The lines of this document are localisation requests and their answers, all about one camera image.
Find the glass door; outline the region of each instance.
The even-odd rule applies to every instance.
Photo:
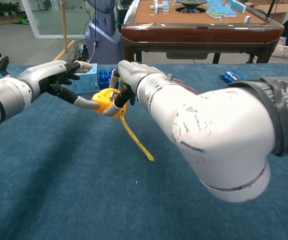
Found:
[[[23,6],[36,38],[62,38],[59,0],[23,0]],[[93,8],[83,0],[63,0],[69,38],[85,38],[84,27]]]

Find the potted plant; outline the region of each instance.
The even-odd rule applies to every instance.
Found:
[[[17,15],[19,12],[20,12],[20,4],[19,2],[17,3],[11,3],[9,2],[9,8],[10,8],[10,11],[12,12],[13,15]]]
[[[1,9],[2,9],[2,11],[3,11],[3,14],[4,14],[5,16],[9,16],[9,4],[8,4],[8,3],[5,3],[5,2],[3,2],[3,3],[1,3],[1,4],[2,4]]]
[[[5,16],[6,6],[3,2],[0,2],[0,16]]]

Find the yellow tape measure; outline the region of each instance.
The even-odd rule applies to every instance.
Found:
[[[99,104],[99,107],[97,109],[94,109],[93,111],[99,114],[102,114],[104,110],[109,108],[109,106],[112,104],[113,100],[116,98],[116,96],[120,93],[119,90],[115,88],[106,88],[98,93],[94,94],[92,97],[92,100],[97,102]],[[135,134],[132,132],[130,127],[127,125],[126,120],[124,118],[124,114],[126,113],[127,109],[127,103],[120,109],[118,113],[116,113],[113,118],[119,118],[122,122],[122,125],[124,126],[125,130],[129,134],[129,136],[134,140],[134,142],[138,145],[138,147],[145,153],[147,158],[150,161],[154,161],[154,157],[152,154],[149,153],[149,151],[140,143],[138,138],[135,136]]]

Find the yellow measuring tape blade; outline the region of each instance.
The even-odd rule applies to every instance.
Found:
[[[128,134],[131,136],[131,138],[134,140],[134,142],[138,145],[138,147],[145,153],[145,155],[148,157],[150,161],[154,161],[154,157],[152,156],[152,154],[150,154],[149,151],[139,142],[138,138],[136,138],[135,134],[131,131],[131,129],[127,125],[124,115],[121,115],[119,118],[120,118],[120,121],[122,121],[124,128],[126,129]]]

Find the cardboard box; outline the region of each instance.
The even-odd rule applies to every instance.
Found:
[[[270,4],[256,5],[253,8],[263,10],[265,13],[267,13],[269,10],[269,6]],[[275,22],[283,24],[286,13],[288,13],[288,4],[277,4],[273,6],[273,9],[270,13],[270,18],[273,19]]]
[[[72,80],[73,90],[76,94],[97,93],[99,84],[97,78],[97,63],[92,63],[93,68],[87,73],[76,73],[79,80]]]
[[[250,3],[250,2],[245,2],[245,3],[243,3],[245,6],[247,6],[247,7],[251,7],[251,8],[254,8],[254,4],[253,3]]]

